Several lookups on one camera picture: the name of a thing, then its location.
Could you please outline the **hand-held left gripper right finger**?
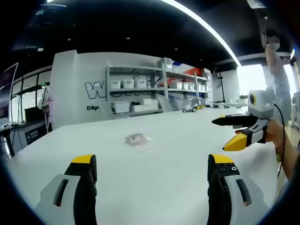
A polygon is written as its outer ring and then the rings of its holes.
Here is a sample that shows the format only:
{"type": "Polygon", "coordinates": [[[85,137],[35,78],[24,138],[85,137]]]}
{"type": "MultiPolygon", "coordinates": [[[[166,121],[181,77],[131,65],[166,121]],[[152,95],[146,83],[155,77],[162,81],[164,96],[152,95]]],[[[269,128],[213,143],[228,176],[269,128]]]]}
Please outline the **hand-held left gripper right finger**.
{"type": "Polygon", "coordinates": [[[207,180],[208,225],[257,225],[268,214],[262,190],[229,157],[208,156],[207,180]]]}

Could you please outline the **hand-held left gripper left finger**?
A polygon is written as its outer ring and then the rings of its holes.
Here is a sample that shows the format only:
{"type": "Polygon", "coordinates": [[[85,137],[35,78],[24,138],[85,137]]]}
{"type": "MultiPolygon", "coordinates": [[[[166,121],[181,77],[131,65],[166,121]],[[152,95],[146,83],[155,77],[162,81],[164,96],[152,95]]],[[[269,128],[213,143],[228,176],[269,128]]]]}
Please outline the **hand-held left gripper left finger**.
{"type": "Polygon", "coordinates": [[[40,192],[34,212],[47,225],[96,225],[96,155],[74,158],[40,192]]]}

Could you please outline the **person's right hand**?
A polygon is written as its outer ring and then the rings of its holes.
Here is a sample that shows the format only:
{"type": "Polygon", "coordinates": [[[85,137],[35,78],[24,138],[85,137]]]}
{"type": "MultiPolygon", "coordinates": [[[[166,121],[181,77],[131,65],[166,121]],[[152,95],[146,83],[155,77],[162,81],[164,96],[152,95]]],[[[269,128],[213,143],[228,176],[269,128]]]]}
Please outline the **person's right hand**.
{"type": "Polygon", "coordinates": [[[266,142],[272,142],[277,149],[283,147],[285,142],[284,126],[276,119],[270,119],[266,129],[266,142]]]}

